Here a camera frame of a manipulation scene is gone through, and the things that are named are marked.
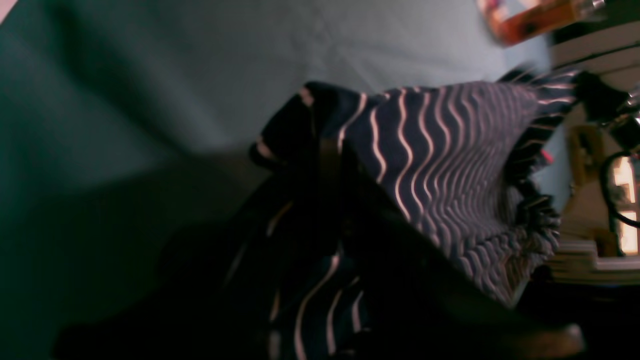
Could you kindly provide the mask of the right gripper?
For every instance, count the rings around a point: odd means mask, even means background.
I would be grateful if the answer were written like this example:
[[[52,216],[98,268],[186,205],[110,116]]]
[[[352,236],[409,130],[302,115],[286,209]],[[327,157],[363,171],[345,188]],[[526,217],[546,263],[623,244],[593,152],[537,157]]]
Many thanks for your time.
[[[581,73],[576,96],[583,104],[587,120],[594,122],[624,151],[638,151],[640,143],[640,91],[636,84],[629,92],[615,89],[598,75]]]

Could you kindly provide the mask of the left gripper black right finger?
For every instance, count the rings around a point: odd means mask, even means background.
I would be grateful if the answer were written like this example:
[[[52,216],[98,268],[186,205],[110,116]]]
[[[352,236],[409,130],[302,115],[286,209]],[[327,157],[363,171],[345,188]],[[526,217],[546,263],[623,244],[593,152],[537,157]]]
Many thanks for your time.
[[[327,142],[338,230],[363,287],[370,330],[357,360],[566,360],[585,353],[575,324],[528,319],[482,293],[410,225],[353,151]]]

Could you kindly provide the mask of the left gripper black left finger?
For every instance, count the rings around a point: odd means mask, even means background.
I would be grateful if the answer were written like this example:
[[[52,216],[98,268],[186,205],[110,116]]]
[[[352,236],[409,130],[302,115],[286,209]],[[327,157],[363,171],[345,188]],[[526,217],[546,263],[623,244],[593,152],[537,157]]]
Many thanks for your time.
[[[141,300],[62,330],[57,360],[301,360],[308,302],[330,281],[330,141],[305,146]]]

